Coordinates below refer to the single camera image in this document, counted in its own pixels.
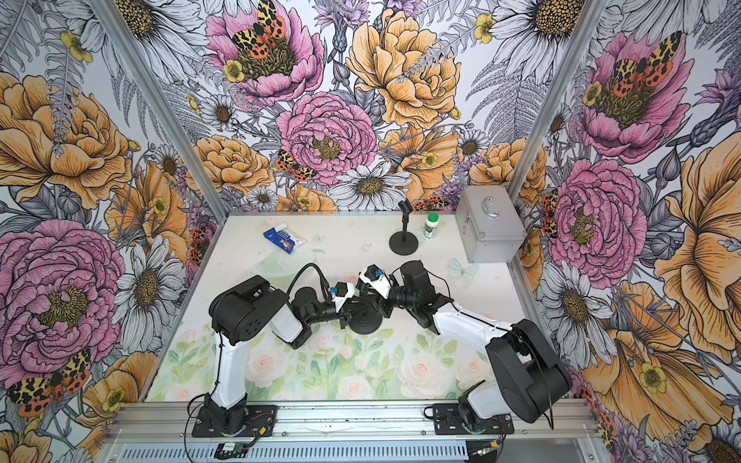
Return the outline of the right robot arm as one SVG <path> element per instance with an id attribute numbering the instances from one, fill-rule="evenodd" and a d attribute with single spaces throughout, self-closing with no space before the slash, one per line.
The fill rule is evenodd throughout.
<path id="1" fill-rule="evenodd" d="M 372 297 L 379 310 L 403 309 L 421 327 L 488 358 L 494 379 L 482 380 L 458 398 L 457 414 L 466 430 L 478 432 L 503 415 L 528 424 L 546 416 L 552 424 L 552 407 L 571 391 L 573 381 L 540 328 L 527 318 L 509 323 L 467 311 L 438 292 L 430 276 L 420 260 L 401 266 L 400 282 L 372 264 L 359 274 L 360 293 Z"/>

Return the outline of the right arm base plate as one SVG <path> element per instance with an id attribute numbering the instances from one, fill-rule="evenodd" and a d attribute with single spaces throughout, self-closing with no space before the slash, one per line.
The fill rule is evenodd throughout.
<path id="1" fill-rule="evenodd" d="M 460 403 L 440 402 L 428 405 L 423 416 L 432 421 L 436 435 L 499 435 L 514 434 L 511 415 L 480 418 L 470 407 Z"/>

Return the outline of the black round stand base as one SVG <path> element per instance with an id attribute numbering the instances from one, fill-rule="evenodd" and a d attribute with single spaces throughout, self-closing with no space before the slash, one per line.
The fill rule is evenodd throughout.
<path id="1" fill-rule="evenodd" d="M 418 250 L 418 247 L 418 238 L 410 231 L 397 231 L 389 239 L 390 250 L 399 256 L 410 256 Z"/>

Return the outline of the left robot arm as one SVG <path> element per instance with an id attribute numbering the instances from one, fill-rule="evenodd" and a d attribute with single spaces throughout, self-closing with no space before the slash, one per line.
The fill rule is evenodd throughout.
<path id="1" fill-rule="evenodd" d="M 252 420 L 270 424 L 275 408 L 251 412 L 246 388 L 252 341 L 264 330 L 298 349 L 311 337 L 315 324 L 337 321 L 361 335 L 380 327 L 382 314 L 356 293 L 353 284 L 341 282 L 331 287 L 322 283 L 320 288 L 322 295 L 312 287 L 301 287 L 291 296 L 256 276 L 212 301 L 208 313 L 215 333 L 217 365 L 214 386 L 205 395 L 193 426 L 194 437 L 244 436 Z"/>

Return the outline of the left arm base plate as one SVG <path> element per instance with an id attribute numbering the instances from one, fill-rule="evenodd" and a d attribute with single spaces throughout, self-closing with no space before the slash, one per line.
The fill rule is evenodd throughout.
<path id="1" fill-rule="evenodd" d="M 194 438 L 270 437 L 276 422 L 276 405 L 237 405 L 223 409 L 208 405 L 199 410 L 190 436 Z"/>

